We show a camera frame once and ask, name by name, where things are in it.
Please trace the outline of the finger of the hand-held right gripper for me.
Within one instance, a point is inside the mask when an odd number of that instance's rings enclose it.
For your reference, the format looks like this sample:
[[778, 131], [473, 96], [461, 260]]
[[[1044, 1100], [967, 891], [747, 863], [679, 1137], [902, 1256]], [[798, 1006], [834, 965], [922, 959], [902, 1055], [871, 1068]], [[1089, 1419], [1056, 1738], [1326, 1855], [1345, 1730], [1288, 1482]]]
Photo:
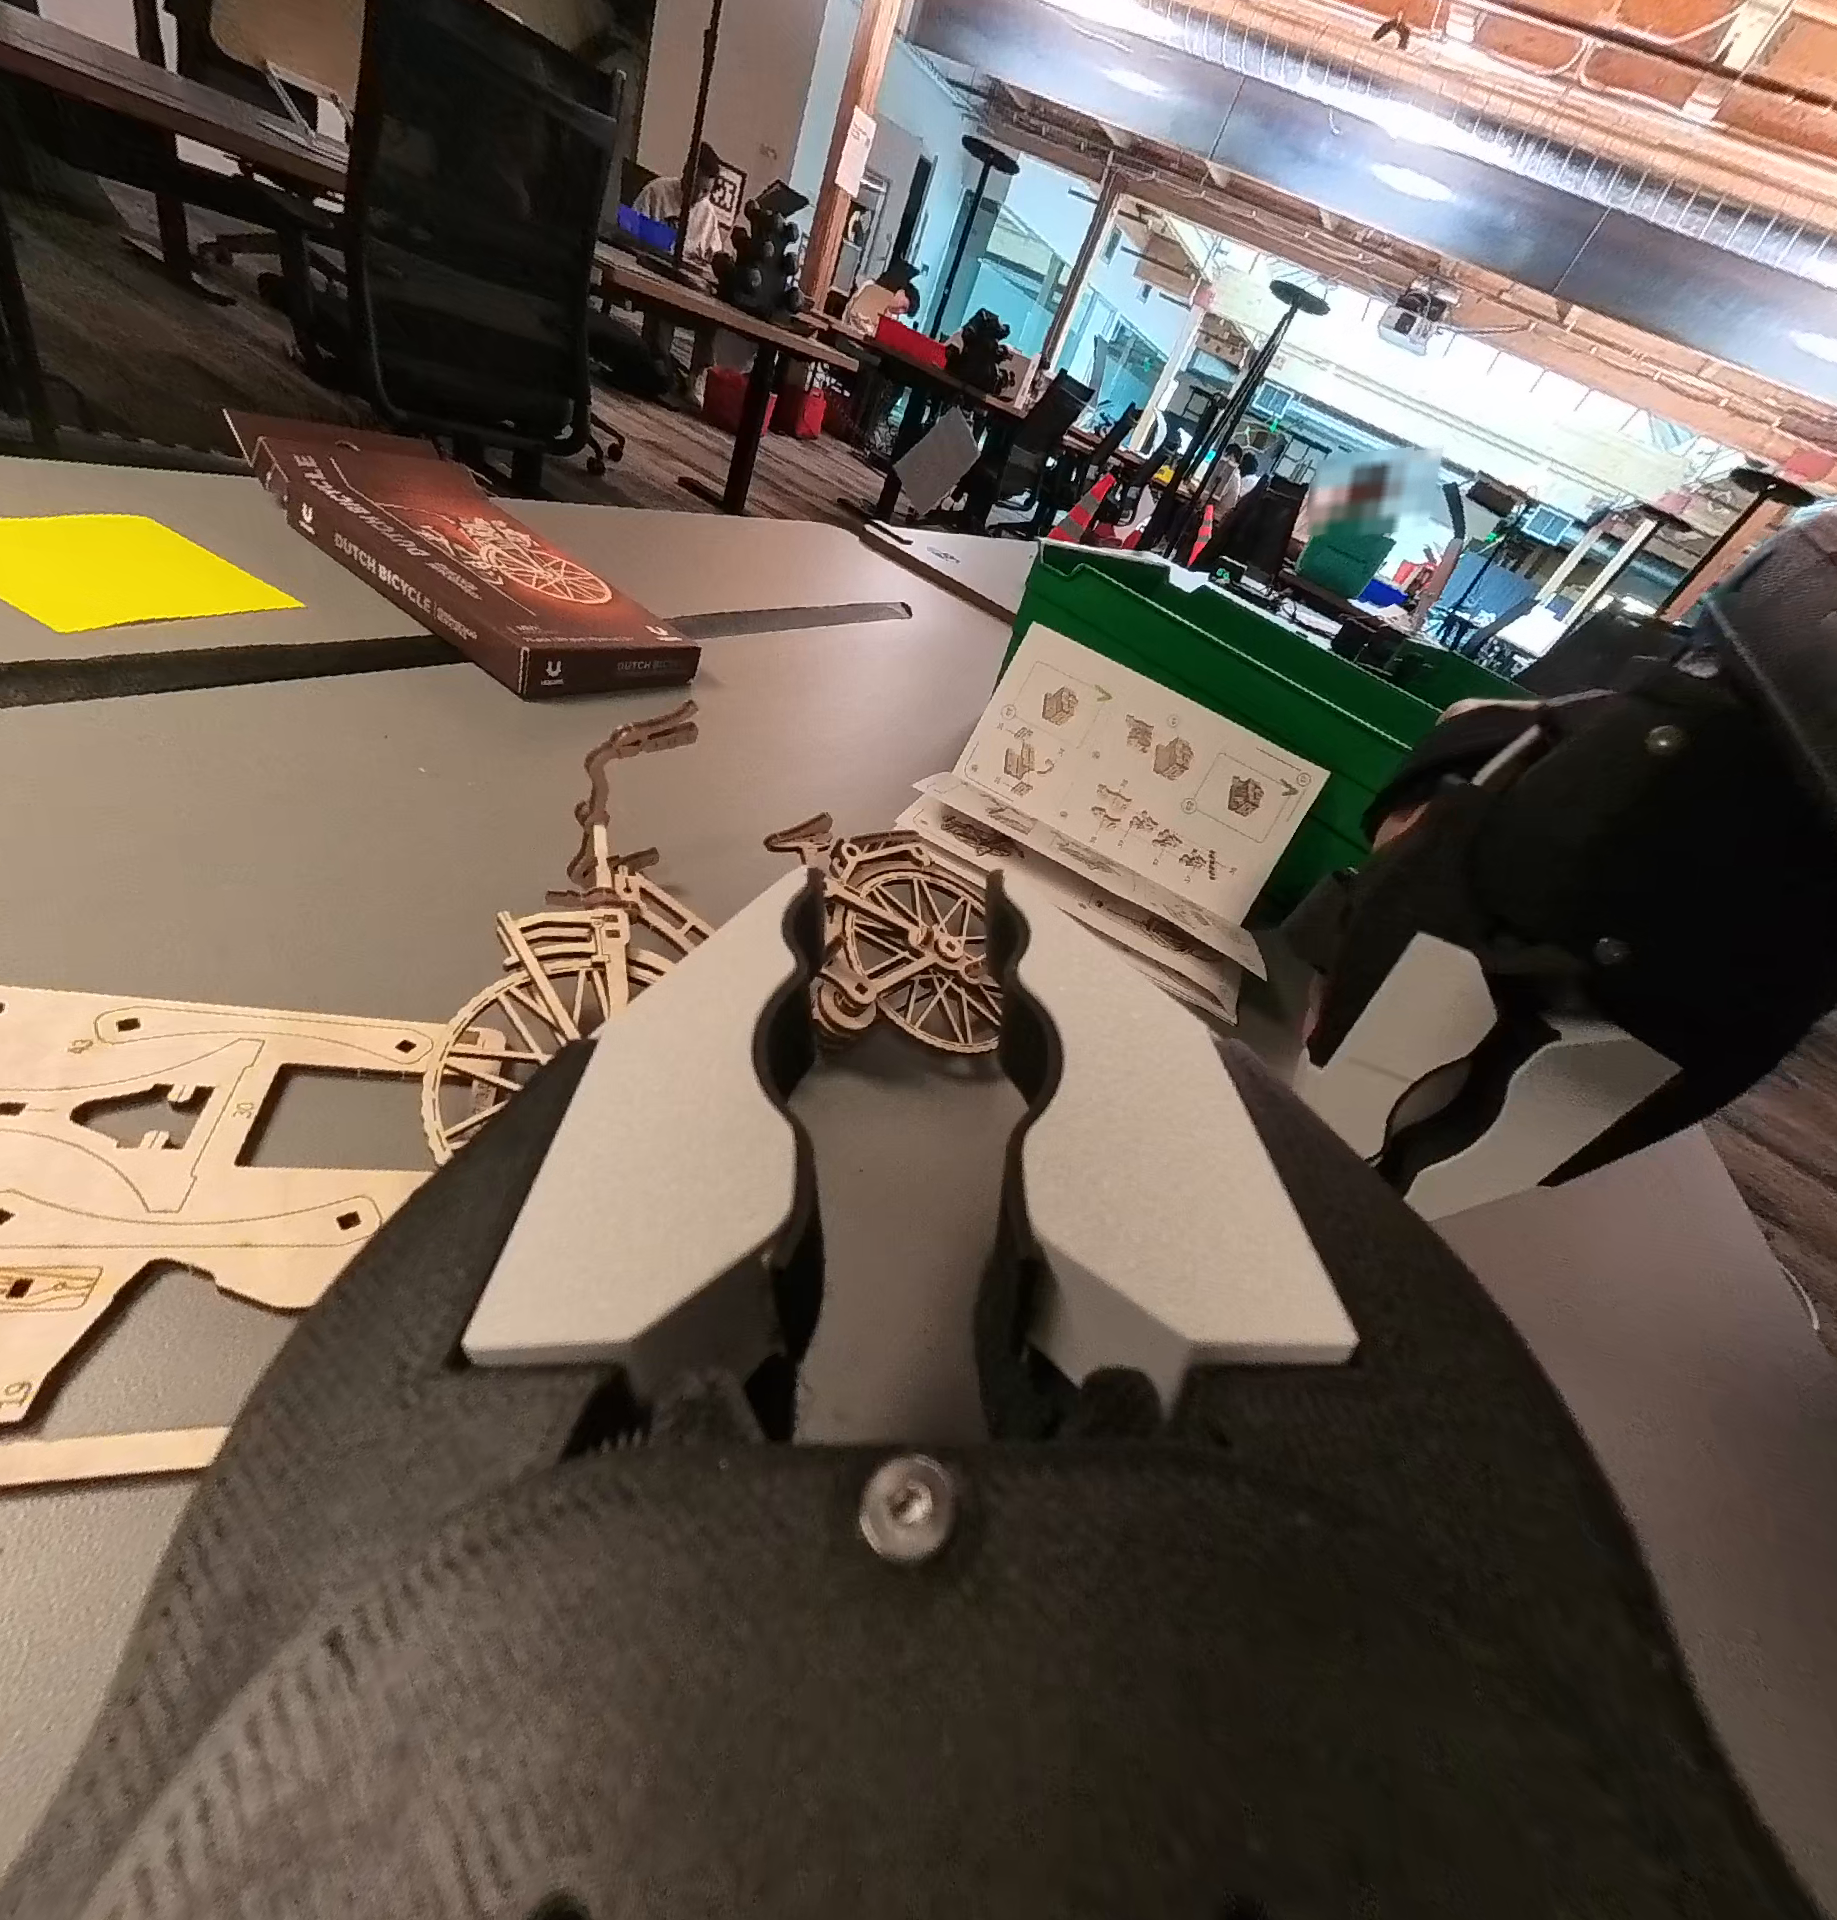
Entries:
[[1533, 1021], [1474, 1068], [1419, 1168], [1419, 1214], [1447, 1219], [1540, 1186], [1678, 1070], [1607, 1021]]
[[1449, 1159], [1504, 1120], [1509, 1065], [1476, 1065], [1498, 1026], [1478, 957], [1412, 936], [1331, 1055], [1306, 1048], [1306, 1106], [1368, 1163], [1419, 1128], [1424, 1162]]

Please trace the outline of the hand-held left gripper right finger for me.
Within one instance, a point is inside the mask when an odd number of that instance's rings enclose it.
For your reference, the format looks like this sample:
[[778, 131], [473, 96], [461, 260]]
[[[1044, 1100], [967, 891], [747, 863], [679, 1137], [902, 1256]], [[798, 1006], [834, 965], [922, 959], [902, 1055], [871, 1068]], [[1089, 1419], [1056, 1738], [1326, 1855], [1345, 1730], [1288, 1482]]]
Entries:
[[986, 883], [997, 1061], [1025, 1102], [986, 1259], [986, 1416], [1127, 1375], [1157, 1414], [1222, 1366], [1331, 1370], [1359, 1333], [1217, 1038], [1044, 884]]

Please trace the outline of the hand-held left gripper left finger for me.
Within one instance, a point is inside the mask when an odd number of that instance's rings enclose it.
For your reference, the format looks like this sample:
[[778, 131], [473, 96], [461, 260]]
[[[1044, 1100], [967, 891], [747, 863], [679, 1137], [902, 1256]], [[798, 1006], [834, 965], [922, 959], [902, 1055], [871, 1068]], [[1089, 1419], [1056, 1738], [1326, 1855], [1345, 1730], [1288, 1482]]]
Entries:
[[823, 955], [823, 881], [800, 868], [602, 1024], [463, 1357], [606, 1363], [638, 1403], [703, 1371], [795, 1400], [823, 1281], [789, 1096], [816, 1059]]

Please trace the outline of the wooden bicycle model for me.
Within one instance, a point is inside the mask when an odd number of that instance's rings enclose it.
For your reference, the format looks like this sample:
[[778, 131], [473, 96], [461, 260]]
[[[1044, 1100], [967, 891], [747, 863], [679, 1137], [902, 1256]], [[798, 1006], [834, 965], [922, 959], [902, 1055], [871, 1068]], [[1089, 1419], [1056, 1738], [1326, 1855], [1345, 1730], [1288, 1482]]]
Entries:
[[[578, 848], [567, 884], [532, 914], [499, 914], [502, 968], [449, 1019], [420, 1085], [432, 1163], [447, 1163], [567, 1044], [589, 1042], [711, 934], [713, 924], [651, 878], [656, 848], [617, 851], [611, 771], [697, 739], [692, 701], [625, 723], [583, 760]], [[821, 1044], [876, 1024], [951, 1059], [999, 1044], [1000, 989], [986, 961], [983, 884], [916, 830], [841, 834], [827, 813], [762, 837], [821, 881], [821, 961], [811, 1009]]]

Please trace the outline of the brown model kit box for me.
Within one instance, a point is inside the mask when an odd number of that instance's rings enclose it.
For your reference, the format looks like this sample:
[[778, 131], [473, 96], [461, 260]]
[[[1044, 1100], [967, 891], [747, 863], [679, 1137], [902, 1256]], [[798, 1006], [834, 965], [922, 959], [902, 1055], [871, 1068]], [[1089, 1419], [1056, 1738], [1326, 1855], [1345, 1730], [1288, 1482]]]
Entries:
[[697, 643], [435, 445], [240, 408], [225, 421], [294, 532], [520, 701], [692, 684]]

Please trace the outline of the person's right hand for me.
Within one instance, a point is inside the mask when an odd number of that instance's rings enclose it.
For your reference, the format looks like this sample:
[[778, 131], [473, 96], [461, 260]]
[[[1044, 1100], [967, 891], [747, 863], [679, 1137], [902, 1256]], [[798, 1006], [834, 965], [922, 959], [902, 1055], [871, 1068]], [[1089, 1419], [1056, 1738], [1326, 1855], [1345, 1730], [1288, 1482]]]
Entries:
[[1379, 794], [1366, 815], [1366, 865], [1393, 856], [1443, 851], [1460, 843], [1468, 830], [1480, 788], [1473, 779], [1439, 779], [1431, 790]]

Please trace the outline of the laser-cut plywood part sheet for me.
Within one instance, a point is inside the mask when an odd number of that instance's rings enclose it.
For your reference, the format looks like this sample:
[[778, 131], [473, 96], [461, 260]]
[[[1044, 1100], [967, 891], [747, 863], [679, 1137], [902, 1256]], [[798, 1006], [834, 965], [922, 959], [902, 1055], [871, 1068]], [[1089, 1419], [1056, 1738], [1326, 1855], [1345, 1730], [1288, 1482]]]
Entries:
[[415, 1081], [444, 1028], [256, 1005], [0, 985], [0, 1492], [195, 1473], [225, 1426], [6, 1432], [148, 1272], [313, 1306], [422, 1170], [271, 1168], [286, 1075]]

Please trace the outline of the black floor lamp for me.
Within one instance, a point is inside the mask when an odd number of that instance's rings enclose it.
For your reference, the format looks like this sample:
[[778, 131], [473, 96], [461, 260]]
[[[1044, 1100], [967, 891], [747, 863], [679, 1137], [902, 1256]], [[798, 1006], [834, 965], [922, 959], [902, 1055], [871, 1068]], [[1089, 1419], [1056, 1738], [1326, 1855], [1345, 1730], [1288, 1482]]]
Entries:
[[1794, 509], [1809, 507], [1817, 499], [1811, 488], [1757, 466], [1737, 466], [1729, 484], [1746, 494], [1746, 504], [1658, 609], [1666, 622], [1689, 620], [1696, 605], [1778, 532]]
[[937, 298], [930, 311], [930, 338], [943, 341], [950, 331], [950, 312], [953, 289], [963, 271], [963, 263], [967, 253], [971, 250], [971, 237], [982, 218], [982, 210], [988, 199], [988, 186], [992, 178], [1012, 179], [1021, 171], [1017, 156], [997, 145], [992, 139], [983, 134], [963, 134], [963, 150], [978, 162], [978, 176], [967, 193], [964, 208], [953, 223], [953, 237], [948, 253], [948, 263], [937, 286]]
[[1267, 384], [1274, 360], [1283, 346], [1283, 341], [1296, 319], [1323, 316], [1328, 312], [1328, 300], [1316, 293], [1310, 285], [1298, 285], [1291, 278], [1276, 278], [1268, 285], [1268, 292], [1282, 307], [1282, 315], [1274, 323], [1265, 341], [1254, 349], [1249, 364], [1246, 367], [1240, 381], [1235, 387], [1230, 408], [1225, 410], [1229, 419], [1223, 421], [1223, 444], [1233, 444], [1239, 436], [1240, 421], [1261, 395], [1261, 387]]

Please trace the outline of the white instruction booklet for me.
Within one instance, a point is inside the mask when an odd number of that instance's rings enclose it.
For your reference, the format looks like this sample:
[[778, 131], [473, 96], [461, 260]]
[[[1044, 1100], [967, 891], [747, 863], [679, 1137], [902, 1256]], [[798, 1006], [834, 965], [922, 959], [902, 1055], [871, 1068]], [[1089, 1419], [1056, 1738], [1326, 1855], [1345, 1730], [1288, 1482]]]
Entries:
[[1032, 622], [951, 770], [897, 826], [1030, 878], [1180, 1003], [1235, 1024], [1246, 927], [1328, 781], [1319, 762]]

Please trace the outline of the grey panel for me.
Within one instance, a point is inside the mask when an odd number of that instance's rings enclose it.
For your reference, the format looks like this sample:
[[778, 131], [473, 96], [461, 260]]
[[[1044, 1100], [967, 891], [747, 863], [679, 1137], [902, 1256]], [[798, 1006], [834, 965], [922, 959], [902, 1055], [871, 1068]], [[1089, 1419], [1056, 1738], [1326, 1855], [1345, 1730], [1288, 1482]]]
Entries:
[[895, 457], [895, 492], [910, 519], [937, 513], [975, 469], [982, 444], [978, 421], [963, 408], [943, 410], [937, 419]]

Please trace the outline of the yellow paper sheet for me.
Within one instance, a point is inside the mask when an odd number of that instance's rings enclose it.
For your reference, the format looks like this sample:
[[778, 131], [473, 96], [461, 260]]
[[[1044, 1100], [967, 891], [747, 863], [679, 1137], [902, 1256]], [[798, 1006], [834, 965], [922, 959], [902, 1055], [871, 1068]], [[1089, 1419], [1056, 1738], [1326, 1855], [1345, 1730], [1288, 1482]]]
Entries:
[[114, 513], [0, 516], [0, 601], [55, 634], [304, 609], [172, 528]]

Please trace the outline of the dark wooden desk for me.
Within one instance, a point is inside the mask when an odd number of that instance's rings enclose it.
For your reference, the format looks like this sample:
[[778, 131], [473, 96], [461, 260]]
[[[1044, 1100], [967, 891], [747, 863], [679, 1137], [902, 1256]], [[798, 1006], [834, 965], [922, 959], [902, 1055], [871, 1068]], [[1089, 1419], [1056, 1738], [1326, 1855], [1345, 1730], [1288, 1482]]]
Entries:
[[162, 60], [156, 5], [132, 5], [140, 52], [0, 5], [0, 76], [43, 96], [34, 145], [79, 173], [145, 195], [151, 236], [131, 249], [168, 282], [211, 305], [231, 298], [196, 275], [203, 250], [190, 210], [253, 225], [278, 277], [278, 308], [291, 323], [294, 355], [310, 376], [336, 384], [338, 355], [319, 338], [310, 282], [314, 249], [336, 236], [323, 202], [343, 190], [344, 150], [314, 133], [282, 81], [275, 103], [253, 104], [188, 76]]
[[648, 316], [672, 323], [704, 323], [753, 346], [745, 399], [736, 427], [724, 484], [713, 492], [703, 484], [685, 483], [688, 492], [728, 516], [745, 513], [751, 483], [764, 436], [767, 410], [779, 391], [786, 363], [841, 373], [859, 371], [858, 355], [823, 345], [811, 335], [795, 331], [783, 323], [756, 319], [713, 293], [662, 270], [648, 267], [642, 261], [635, 261], [614, 249], [599, 246], [595, 250], [594, 285], [604, 300], [625, 300]]

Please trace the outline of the black mesh office chair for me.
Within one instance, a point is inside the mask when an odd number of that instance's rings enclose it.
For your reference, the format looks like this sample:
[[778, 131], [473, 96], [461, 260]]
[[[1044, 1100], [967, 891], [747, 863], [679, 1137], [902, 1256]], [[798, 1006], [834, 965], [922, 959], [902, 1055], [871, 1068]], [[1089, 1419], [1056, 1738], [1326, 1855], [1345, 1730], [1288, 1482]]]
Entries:
[[508, 492], [592, 441], [622, 75], [497, 5], [366, 5], [343, 206], [284, 249], [306, 371]]

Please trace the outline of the black tripod stand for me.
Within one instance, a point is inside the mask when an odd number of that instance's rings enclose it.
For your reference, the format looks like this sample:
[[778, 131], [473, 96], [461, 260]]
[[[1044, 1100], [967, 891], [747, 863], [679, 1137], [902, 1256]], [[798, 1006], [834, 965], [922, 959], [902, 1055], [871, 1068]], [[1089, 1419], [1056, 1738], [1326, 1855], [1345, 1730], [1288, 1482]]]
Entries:
[[691, 116], [691, 144], [685, 155], [685, 168], [682, 173], [682, 195], [679, 195], [679, 211], [674, 217], [674, 237], [672, 237], [672, 267], [683, 271], [694, 266], [692, 246], [691, 246], [691, 226], [692, 217], [701, 206], [709, 206], [711, 190], [704, 184], [707, 168], [704, 168], [704, 144], [707, 144], [707, 116], [709, 100], [713, 87], [713, 67], [719, 43], [719, 23], [722, 23], [724, 3], [711, 3], [709, 16], [704, 23], [704, 31], [701, 39], [701, 58], [698, 58], [698, 75], [694, 83], [692, 99], [692, 116]]

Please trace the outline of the beige office chair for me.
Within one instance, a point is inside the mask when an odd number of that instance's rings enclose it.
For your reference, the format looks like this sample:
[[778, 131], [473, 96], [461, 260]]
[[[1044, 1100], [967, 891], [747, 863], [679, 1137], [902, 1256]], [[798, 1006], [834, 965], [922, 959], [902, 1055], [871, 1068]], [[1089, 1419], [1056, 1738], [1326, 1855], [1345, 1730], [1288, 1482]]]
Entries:
[[357, 87], [364, 3], [214, 3], [223, 53], [328, 103], [347, 133]]

